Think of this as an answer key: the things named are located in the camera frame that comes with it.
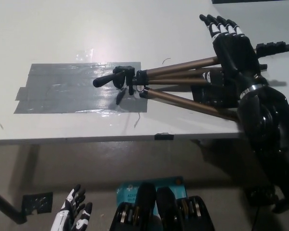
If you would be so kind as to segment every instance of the white fingertip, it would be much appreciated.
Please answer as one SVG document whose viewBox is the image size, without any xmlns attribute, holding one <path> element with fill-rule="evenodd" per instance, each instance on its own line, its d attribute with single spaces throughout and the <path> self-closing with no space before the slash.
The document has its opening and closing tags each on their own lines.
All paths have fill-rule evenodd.
<svg viewBox="0 0 289 231">
<path fill-rule="evenodd" d="M 221 33 L 214 35 L 214 36 L 212 37 L 212 42 L 214 42 L 219 35 L 221 35 Z"/>
<path fill-rule="evenodd" d="M 228 30 L 221 24 L 219 26 L 221 33 L 228 33 Z"/>
<path fill-rule="evenodd" d="M 87 216 L 90 216 L 90 213 L 87 213 L 85 210 L 82 213 L 86 214 Z"/>
<path fill-rule="evenodd" d="M 227 29 L 228 29 L 228 32 L 230 33 L 230 34 L 236 34 L 236 31 L 233 29 L 233 27 L 231 26 L 231 25 L 227 25 Z"/>
<path fill-rule="evenodd" d="M 89 224 L 89 221 L 87 219 L 78 220 L 76 223 L 76 229 L 80 230 L 81 227 L 83 227 L 84 225 L 88 225 L 88 224 Z"/>
<path fill-rule="evenodd" d="M 243 32 L 242 32 L 242 30 L 241 30 L 241 28 L 240 27 L 236 27 L 236 33 L 238 34 L 238 35 L 241 35 L 241 34 L 243 34 Z"/>
<path fill-rule="evenodd" d="M 69 202 L 71 202 L 74 199 L 73 193 L 74 193 L 74 189 L 69 193 L 69 195 L 66 198 Z"/>
<path fill-rule="evenodd" d="M 213 33 L 215 33 L 215 32 L 220 32 L 220 30 L 218 29 L 218 27 L 217 27 L 215 24 L 211 24 L 211 25 L 212 25 L 211 31 L 212 31 Z"/>
</svg>

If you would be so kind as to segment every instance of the tripod handle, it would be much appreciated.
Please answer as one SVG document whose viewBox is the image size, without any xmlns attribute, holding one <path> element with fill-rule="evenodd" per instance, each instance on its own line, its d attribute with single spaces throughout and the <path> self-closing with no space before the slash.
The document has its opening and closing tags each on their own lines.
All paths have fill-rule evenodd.
<svg viewBox="0 0 289 231">
<path fill-rule="evenodd" d="M 93 85 L 96 88 L 100 88 L 100 87 L 104 86 L 105 84 L 109 83 L 110 81 L 121 76 L 122 74 L 124 74 L 124 71 L 121 71 L 121 72 L 116 73 L 116 74 L 110 74 L 108 76 L 102 76 L 102 77 L 96 78 L 95 80 L 93 80 Z"/>
</svg>

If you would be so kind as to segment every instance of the metal ring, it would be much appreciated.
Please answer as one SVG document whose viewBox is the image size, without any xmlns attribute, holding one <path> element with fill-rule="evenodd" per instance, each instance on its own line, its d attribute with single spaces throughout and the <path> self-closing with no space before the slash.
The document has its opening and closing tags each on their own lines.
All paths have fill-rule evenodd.
<svg viewBox="0 0 289 231">
<path fill-rule="evenodd" d="M 256 84 L 256 85 L 252 85 L 251 87 L 247 88 L 245 91 L 243 91 L 241 94 L 240 94 L 240 99 L 242 99 L 245 95 L 247 95 L 248 93 L 254 91 L 254 90 L 257 90 L 259 88 L 262 88 L 263 84 Z"/>
</svg>

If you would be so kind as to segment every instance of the floor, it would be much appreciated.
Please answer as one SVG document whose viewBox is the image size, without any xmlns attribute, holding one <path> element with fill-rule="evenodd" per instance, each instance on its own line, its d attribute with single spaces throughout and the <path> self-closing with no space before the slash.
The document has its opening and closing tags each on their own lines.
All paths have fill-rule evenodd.
<svg viewBox="0 0 289 231">
<path fill-rule="evenodd" d="M 54 192 L 53 212 L 15 225 L 0 213 L 0 231 L 49 231 L 69 191 L 80 183 L 93 203 L 88 231 L 107 231 L 116 210 L 115 189 L 125 181 L 183 176 L 188 195 L 205 201 L 216 230 L 250 231 L 256 208 L 241 187 L 266 184 L 242 140 L 101 142 L 0 146 L 0 194 L 20 208 L 22 195 Z M 289 211 L 260 209 L 257 231 L 289 231 Z"/>
</svg>

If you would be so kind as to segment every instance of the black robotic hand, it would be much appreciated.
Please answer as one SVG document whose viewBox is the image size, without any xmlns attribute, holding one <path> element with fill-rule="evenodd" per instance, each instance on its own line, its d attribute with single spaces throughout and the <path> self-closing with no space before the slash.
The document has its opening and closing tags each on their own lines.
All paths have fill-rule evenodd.
<svg viewBox="0 0 289 231">
<path fill-rule="evenodd" d="M 236 83 L 239 94 L 255 84 L 266 82 L 263 78 L 256 78 L 261 73 L 258 57 L 250 39 L 235 22 L 211 15 L 200 15 L 200 19 L 209 29 L 224 76 Z"/>
<path fill-rule="evenodd" d="M 81 204 L 86 196 L 80 184 L 69 193 L 60 211 L 57 213 L 51 231 L 85 231 L 92 212 L 92 203 Z M 74 224 L 77 215 L 82 211 L 80 219 Z"/>
</svg>

